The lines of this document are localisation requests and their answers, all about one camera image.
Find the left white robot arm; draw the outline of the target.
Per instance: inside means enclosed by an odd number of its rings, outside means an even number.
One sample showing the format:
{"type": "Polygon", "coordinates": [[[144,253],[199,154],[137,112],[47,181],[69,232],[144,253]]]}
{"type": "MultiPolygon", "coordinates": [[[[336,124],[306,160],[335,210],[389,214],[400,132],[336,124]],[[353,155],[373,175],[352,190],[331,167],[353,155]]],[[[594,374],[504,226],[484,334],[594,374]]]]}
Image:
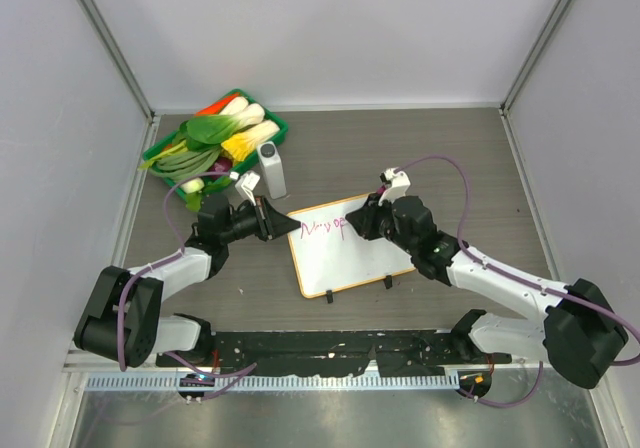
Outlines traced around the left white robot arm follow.
{"type": "Polygon", "coordinates": [[[163,318],[163,302],[217,275],[231,243],[252,236],[271,241],[300,227],[263,196],[237,208],[221,193],[207,197],[183,248],[141,267],[100,272],[76,326],[75,346],[118,362],[121,370],[166,352],[178,352],[190,366],[205,365],[213,353],[210,323],[184,314],[163,318]]]}

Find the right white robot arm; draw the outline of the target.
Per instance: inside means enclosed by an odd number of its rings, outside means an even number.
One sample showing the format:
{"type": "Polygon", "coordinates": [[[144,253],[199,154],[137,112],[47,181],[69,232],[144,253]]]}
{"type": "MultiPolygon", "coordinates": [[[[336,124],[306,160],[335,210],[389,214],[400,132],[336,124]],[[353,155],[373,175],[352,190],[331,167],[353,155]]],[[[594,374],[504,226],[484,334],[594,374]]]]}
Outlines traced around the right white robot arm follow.
{"type": "Polygon", "coordinates": [[[567,381],[591,389],[629,340],[595,284],[579,279],[566,285],[500,263],[440,230],[416,196],[390,202],[371,194],[346,219],[361,238],[385,239],[408,254],[424,277],[517,313],[515,319],[483,310],[467,313],[451,339],[462,362],[475,362],[485,353],[514,355],[548,363],[567,381]]]}

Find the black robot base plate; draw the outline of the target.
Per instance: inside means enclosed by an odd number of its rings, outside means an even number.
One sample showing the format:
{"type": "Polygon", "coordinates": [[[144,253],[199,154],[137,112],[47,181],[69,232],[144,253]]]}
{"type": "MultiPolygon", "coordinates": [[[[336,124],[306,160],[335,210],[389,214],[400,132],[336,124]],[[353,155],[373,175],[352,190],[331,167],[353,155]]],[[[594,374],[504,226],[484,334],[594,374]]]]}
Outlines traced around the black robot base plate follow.
{"type": "Polygon", "coordinates": [[[436,330],[217,332],[190,351],[172,351],[223,374],[254,365],[253,376],[360,376],[375,362],[383,377],[439,375],[449,365],[511,362],[485,354],[460,335],[436,330]]]}

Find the yellow framed whiteboard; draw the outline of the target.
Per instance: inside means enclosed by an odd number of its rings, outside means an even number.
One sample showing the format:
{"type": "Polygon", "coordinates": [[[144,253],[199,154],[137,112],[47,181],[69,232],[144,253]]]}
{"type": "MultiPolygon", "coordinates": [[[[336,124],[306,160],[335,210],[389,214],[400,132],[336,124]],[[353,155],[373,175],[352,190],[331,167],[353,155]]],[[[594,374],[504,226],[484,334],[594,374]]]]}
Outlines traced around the yellow framed whiteboard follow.
{"type": "Polygon", "coordinates": [[[300,228],[288,234],[300,293],[306,299],[323,297],[388,276],[410,273],[408,254],[384,239],[361,238],[346,214],[363,206],[364,195],[290,212],[300,228]]]}

